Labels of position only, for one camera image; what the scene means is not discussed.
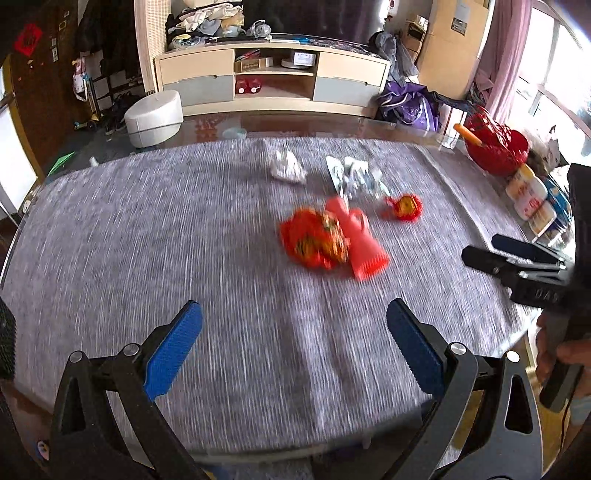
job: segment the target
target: red toy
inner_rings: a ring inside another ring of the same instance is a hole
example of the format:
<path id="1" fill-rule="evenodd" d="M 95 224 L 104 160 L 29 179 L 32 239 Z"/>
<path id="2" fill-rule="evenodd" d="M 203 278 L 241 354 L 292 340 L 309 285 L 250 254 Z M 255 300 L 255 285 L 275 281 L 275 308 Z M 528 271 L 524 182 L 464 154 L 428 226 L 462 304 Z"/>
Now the red toy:
<path id="1" fill-rule="evenodd" d="M 246 93 L 248 91 L 248 82 L 245 79 L 236 80 L 236 93 L 238 95 L 242 95 L 243 93 Z"/>
<path id="2" fill-rule="evenodd" d="M 357 280 L 367 280 L 388 266 L 390 257 L 369 232 L 368 218 L 361 210 L 349 210 L 341 197 L 331 198 L 326 209 L 335 215 L 349 239 L 349 259 Z"/>
<path id="3" fill-rule="evenodd" d="M 258 93 L 261 91 L 262 82 L 257 77 L 251 77 L 248 79 L 248 92 L 249 93 Z"/>
<path id="4" fill-rule="evenodd" d="M 329 212 L 296 210 L 292 218 L 280 225 L 280 235 L 287 253 L 308 268 L 329 270 L 348 260 L 349 241 Z"/>
<path id="5" fill-rule="evenodd" d="M 398 220 L 413 222 L 423 213 L 421 199 L 412 193 L 402 195 L 398 200 L 386 197 L 386 203 L 392 208 L 392 212 Z"/>

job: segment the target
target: tv cabinet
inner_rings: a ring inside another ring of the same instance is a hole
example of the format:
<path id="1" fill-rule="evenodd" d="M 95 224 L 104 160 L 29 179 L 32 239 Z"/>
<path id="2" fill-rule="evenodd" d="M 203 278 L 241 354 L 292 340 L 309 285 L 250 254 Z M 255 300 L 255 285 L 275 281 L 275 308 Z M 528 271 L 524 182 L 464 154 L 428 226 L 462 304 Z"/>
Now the tv cabinet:
<path id="1" fill-rule="evenodd" d="M 236 56 L 256 48 L 274 66 L 234 73 Z M 308 70 L 281 67 L 292 50 L 316 53 Z M 171 51 L 155 58 L 157 90 L 176 90 L 183 115 L 238 111 L 345 113 L 373 118 L 390 62 L 371 54 L 279 41 L 223 43 Z M 256 76 L 258 93 L 235 94 L 237 78 Z"/>

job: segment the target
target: window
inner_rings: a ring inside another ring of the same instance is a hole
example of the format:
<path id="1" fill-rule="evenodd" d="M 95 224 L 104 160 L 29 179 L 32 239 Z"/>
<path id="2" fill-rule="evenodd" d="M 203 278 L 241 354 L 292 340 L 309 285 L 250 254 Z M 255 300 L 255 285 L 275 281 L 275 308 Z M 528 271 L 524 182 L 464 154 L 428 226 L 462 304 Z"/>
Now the window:
<path id="1" fill-rule="evenodd" d="M 540 132 L 556 126 L 565 159 L 591 165 L 591 63 L 541 2 L 532 11 L 509 123 Z"/>

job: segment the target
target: white ottoman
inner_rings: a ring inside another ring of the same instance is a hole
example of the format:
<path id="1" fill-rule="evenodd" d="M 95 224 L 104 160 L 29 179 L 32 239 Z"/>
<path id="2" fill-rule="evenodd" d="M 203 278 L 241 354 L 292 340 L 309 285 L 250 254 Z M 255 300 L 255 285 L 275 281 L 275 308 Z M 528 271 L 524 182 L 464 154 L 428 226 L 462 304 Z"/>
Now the white ottoman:
<path id="1" fill-rule="evenodd" d="M 176 135 L 183 123 L 181 97 L 176 90 L 153 93 L 125 112 L 131 144 L 151 147 Z"/>

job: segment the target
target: red basket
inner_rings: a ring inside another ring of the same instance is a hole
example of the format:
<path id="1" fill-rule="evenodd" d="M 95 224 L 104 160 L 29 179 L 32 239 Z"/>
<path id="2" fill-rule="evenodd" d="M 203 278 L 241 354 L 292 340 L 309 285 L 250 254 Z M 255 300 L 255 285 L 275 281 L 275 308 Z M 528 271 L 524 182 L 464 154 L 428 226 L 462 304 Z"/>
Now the red basket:
<path id="1" fill-rule="evenodd" d="M 482 107 L 468 117 L 466 128 L 483 143 L 477 147 L 466 142 L 466 149 L 472 160 L 488 173 L 506 177 L 527 161 L 530 152 L 527 139 L 517 130 L 497 124 Z"/>

